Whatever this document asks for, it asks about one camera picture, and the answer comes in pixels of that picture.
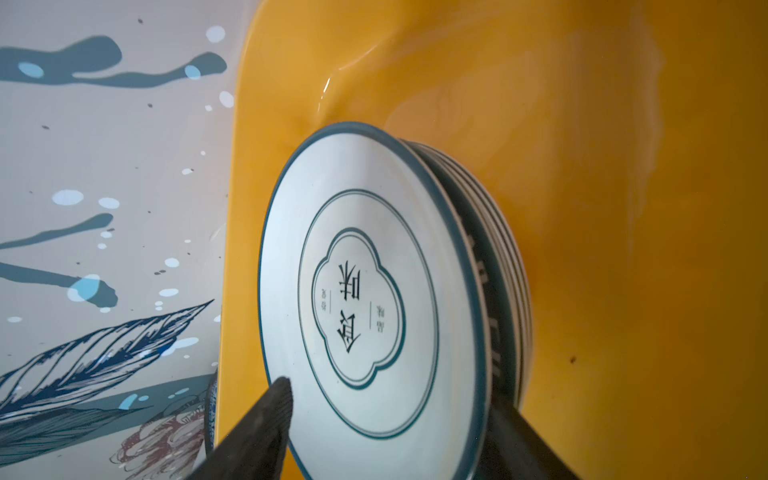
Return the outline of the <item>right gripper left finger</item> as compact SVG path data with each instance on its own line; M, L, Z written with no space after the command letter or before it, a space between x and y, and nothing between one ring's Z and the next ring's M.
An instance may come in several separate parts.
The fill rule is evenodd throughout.
M293 405L290 380L277 378L189 478L278 479L287 451Z

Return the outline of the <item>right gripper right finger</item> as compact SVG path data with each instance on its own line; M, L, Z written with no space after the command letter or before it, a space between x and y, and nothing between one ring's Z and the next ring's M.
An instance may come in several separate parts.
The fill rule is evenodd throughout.
M493 398L475 479L578 479L509 398Z

